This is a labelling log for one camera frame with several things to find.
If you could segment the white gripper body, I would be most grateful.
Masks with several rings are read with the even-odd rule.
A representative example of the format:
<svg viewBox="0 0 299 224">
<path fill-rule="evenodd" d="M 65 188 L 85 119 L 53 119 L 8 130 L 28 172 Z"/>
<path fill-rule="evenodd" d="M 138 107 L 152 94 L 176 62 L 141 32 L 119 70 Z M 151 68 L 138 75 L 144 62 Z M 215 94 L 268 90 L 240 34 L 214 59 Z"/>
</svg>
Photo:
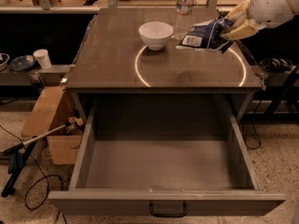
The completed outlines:
<svg viewBox="0 0 299 224">
<path fill-rule="evenodd" d="M 266 28 L 276 28 L 294 17 L 294 0 L 250 0 L 249 17 Z"/>
</svg>

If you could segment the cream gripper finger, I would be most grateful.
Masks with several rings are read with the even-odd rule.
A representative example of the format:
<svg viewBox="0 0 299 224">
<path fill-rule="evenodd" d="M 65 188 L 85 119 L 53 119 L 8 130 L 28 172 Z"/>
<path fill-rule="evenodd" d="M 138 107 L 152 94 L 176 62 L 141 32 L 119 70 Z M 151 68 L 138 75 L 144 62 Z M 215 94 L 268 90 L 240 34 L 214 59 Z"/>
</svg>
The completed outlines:
<svg viewBox="0 0 299 224">
<path fill-rule="evenodd" d="M 244 0 L 240 2 L 225 16 L 225 18 L 231 21 L 233 24 L 243 24 L 248 22 L 249 2 L 250 0 Z"/>
<path fill-rule="evenodd" d="M 228 30 L 221 33 L 221 37 L 226 40 L 239 40 L 256 35 L 260 30 L 264 29 L 266 24 L 261 24 L 255 20 L 244 20 L 235 22 Z"/>
</svg>

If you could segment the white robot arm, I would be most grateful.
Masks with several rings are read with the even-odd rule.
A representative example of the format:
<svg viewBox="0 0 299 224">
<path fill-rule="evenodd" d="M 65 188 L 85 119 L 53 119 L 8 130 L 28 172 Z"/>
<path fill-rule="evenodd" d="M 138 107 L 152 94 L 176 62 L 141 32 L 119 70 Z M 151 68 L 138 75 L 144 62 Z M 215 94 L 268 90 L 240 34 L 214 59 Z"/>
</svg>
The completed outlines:
<svg viewBox="0 0 299 224">
<path fill-rule="evenodd" d="M 262 29 L 277 28 L 298 14 L 299 0 L 245 0 L 226 15 L 233 25 L 221 37 L 238 40 L 254 36 Z"/>
</svg>

